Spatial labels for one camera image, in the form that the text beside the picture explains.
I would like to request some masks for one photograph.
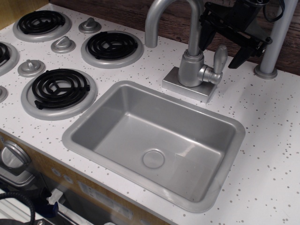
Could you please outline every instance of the faucet handle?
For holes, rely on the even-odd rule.
[[[214,73],[219,75],[222,73],[227,61],[228,53],[225,45],[220,45],[214,56]]]

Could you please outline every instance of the dark wood panel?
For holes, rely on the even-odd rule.
[[[232,6],[234,0],[210,0],[224,6]],[[86,13],[101,19],[112,21],[138,30],[144,30],[147,12],[153,0],[50,0],[52,4],[63,6],[78,12]],[[269,17],[275,17],[278,10],[278,0],[270,0],[267,11]],[[165,38],[188,43],[190,6],[185,0],[171,4],[163,13],[159,22],[159,35]],[[257,20],[260,26],[270,34],[273,23],[264,19],[262,10]],[[226,44],[228,53],[234,56],[239,47],[226,38],[216,35],[209,50],[215,51],[220,44]],[[291,26],[282,46],[276,68],[300,75],[300,2],[296,7]],[[251,62],[260,63],[262,57],[252,57]]]

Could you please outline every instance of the black cable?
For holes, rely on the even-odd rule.
[[[266,18],[266,20],[268,22],[271,22],[271,23],[275,22],[275,21],[279,20],[283,16],[283,13],[285,11],[285,1],[284,0],[278,0],[278,1],[279,1],[279,5],[281,7],[281,14],[279,16],[273,18],[273,19],[267,17],[266,6],[263,7],[263,15],[264,15],[264,17]]]
[[[26,196],[24,196],[18,192],[7,192],[7,193],[0,194],[0,200],[6,199],[6,198],[15,198],[15,199],[21,201],[22,203],[24,203],[25,205],[27,205],[30,209],[30,222],[28,225],[34,224],[35,209],[34,209],[33,203],[31,202],[31,200],[29,198],[27,198]]]

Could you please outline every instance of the stove knob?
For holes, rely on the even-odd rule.
[[[4,142],[4,148],[0,153],[0,159],[2,163],[10,169],[20,168],[31,162],[27,153],[12,141]]]
[[[101,30],[101,25],[90,17],[87,21],[81,23],[78,29],[84,34],[92,34]]]
[[[18,73],[23,77],[34,77],[45,71],[45,64],[40,60],[26,60],[18,67]]]
[[[54,41],[51,45],[51,50],[58,54],[69,53],[74,50],[76,44],[70,40],[67,36],[63,36],[61,39]]]

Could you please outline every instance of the gray sink rim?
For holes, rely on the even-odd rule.
[[[226,124],[229,124],[235,130],[235,135],[230,142],[229,150],[223,156],[223,159],[218,166],[218,169],[214,175],[213,180],[211,181],[208,190],[206,191],[205,197],[199,202],[189,201],[188,199],[176,194],[173,191],[139,175],[138,173],[104,157],[100,154],[95,153],[94,151],[85,148],[82,145],[75,143],[72,140],[73,134],[85,123],[89,117],[92,116],[109,98],[120,88],[130,87],[134,89],[141,90],[152,96],[158,97],[165,101],[177,104],[179,106],[185,107],[189,110],[196,111],[200,114],[206,115],[208,117],[213,117],[214,119],[220,120]],[[62,142],[64,146],[77,154],[94,161],[95,163],[121,175],[122,177],[140,185],[141,187],[149,190],[156,195],[172,202],[173,204],[187,210],[190,212],[200,213],[209,210],[215,203],[219,192],[221,191],[222,185],[227,178],[227,175],[233,165],[233,162],[236,158],[236,155],[240,149],[242,141],[245,137],[245,129],[241,123],[237,120],[223,116],[221,114],[203,109],[196,105],[187,103],[180,99],[171,97],[164,93],[152,90],[140,84],[137,84],[132,81],[120,81],[115,83],[106,93],[104,93],[89,109],[87,109],[78,120],[76,120],[63,134]]]

